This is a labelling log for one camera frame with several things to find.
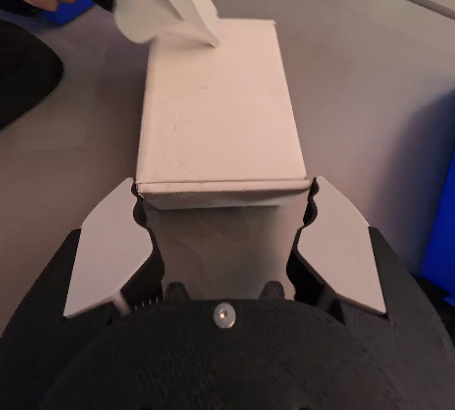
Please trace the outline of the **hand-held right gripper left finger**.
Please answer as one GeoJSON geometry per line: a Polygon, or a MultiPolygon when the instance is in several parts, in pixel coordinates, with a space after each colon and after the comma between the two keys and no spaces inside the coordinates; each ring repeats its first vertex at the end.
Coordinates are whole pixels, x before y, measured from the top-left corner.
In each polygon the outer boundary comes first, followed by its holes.
{"type": "Polygon", "coordinates": [[[112,303],[120,315],[163,299],[165,266],[143,199],[125,179],[81,225],[63,316],[112,303]]]}

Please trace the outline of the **black wrist rest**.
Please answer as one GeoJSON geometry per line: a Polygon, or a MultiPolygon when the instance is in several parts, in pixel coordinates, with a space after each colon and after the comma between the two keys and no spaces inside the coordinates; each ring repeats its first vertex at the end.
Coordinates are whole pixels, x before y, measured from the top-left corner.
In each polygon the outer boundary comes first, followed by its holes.
{"type": "Polygon", "coordinates": [[[0,22],[0,129],[37,106],[59,85],[64,64],[26,29],[0,22]]]}

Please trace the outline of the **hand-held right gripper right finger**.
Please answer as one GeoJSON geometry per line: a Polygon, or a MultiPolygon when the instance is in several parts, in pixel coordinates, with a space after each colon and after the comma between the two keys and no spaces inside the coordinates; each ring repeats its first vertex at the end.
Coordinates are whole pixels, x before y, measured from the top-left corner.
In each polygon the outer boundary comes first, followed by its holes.
{"type": "Polygon", "coordinates": [[[316,177],[303,223],[286,265],[294,300],[323,311],[342,301],[386,315],[370,225],[355,205],[326,178],[316,177]]]}

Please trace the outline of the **blue plastic bin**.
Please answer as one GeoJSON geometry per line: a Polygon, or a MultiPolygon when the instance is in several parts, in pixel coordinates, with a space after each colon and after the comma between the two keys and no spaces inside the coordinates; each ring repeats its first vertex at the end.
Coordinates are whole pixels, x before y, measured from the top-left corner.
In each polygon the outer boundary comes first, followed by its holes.
{"type": "Polygon", "coordinates": [[[454,299],[455,170],[454,90],[425,114],[419,154],[424,161],[424,230],[418,270],[454,299]]]}
{"type": "Polygon", "coordinates": [[[37,17],[51,26],[65,26],[94,7],[92,0],[75,0],[72,4],[59,3],[55,11],[40,11],[37,17]]]}

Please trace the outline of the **white cardboard box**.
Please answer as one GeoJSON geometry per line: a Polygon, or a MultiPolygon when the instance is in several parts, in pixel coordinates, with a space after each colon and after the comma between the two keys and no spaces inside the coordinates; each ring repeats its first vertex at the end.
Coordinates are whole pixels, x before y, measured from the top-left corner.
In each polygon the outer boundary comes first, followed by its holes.
{"type": "Polygon", "coordinates": [[[160,210],[274,206],[310,186],[273,20],[181,24],[151,44],[138,194],[160,210]]]}

